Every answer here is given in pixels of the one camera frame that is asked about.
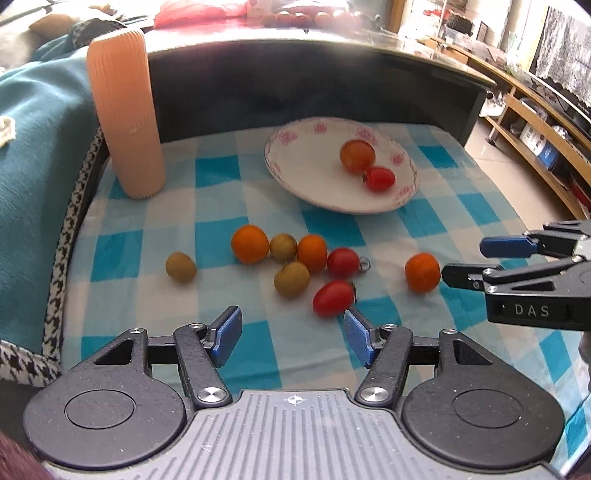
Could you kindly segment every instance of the black and white trim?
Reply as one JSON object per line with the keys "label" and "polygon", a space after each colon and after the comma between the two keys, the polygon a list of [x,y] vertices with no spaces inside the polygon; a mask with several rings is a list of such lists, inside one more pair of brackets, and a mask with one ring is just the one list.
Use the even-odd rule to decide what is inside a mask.
{"label": "black and white trim", "polygon": [[76,239],[76,229],[82,220],[80,215],[83,213],[83,201],[86,190],[89,188],[90,174],[96,164],[103,141],[103,132],[99,128],[78,173],[66,218],[61,227],[47,301],[42,354],[32,353],[17,345],[0,340],[0,379],[44,387],[61,373],[61,328],[68,263]]}

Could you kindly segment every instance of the lace curtain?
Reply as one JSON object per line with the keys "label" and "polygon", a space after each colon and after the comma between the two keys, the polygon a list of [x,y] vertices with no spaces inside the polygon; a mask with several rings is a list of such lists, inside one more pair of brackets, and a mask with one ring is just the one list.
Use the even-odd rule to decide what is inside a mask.
{"label": "lace curtain", "polygon": [[591,27],[549,8],[535,74],[591,106]]}

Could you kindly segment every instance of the gray gripper base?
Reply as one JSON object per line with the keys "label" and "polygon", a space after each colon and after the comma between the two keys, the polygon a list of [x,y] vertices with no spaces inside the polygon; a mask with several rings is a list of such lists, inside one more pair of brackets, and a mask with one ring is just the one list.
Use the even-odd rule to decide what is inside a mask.
{"label": "gray gripper base", "polygon": [[245,391],[199,411],[170,448],[133,467],[47,468],[58,480],[556,480],[541,465],[499,476],[438,463],[389,412],[357,406],[344,390]]}

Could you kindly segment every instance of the checkered tablecloth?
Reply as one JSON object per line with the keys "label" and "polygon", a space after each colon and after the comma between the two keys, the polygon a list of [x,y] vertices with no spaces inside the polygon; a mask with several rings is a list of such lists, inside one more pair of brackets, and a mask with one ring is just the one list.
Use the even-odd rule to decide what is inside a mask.
{"label": "checkered tablecloth", "polygon": [[[397,323],[420,336],[456,328],[554,394],[569,422],[553,463],[567,469],[588,444],[591,420],[589,376],[577,353],[580,334],[493,325],[486,321],[482,294],[442,283],[429,295],[415,296],[404,280],[406,260],[419,251],[432,252],[441,265],[486,262],[478,248],[482,237],[521,233],[523,223],[447,133],[427,126],[375,127],[407,149],[421,180],[408,205],[382,215],[328,212],[283,190],[263,157],[274,128],[166,144],[165,189],[142,202],[126,198],[108,165],[70,266],[64,368],[130,327],[170,335],[196,319],[210,323],[235,304],[243,311],[243,334],[221,369],[233,393],[241,388],[354,390],[366,370],[346,344],[342,324],[319,320],[311,310],[311,299],[327,278],[314,278],[303,298],[285,302],[273,288],[276,263],[238,265],[230,249],[233,232],[247,223],[259,225],[269,238],[317,233],[330,249],[352,247],[371,260],[372,269],[356,286],[359,310],[374,323]],[[199,266],[196,281],[186,286],[174,284],[164,270],[176,250]],[[432,370],[413,369],[409,384],[426,380]],[[162,367],[155,376],[178,388],[176,369]]]}

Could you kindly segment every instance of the floor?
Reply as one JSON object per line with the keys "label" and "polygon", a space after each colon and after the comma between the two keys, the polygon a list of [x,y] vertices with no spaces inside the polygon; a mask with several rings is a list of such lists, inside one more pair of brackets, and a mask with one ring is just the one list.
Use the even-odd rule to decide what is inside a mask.
{"label": "floor", "polygon": [[569,210],[525,160],[502,137],[496,147],[486,142],[491,126],[483,119],[476,123],[466,151],[496,184],[528,229],[543,223],[573,219]]}

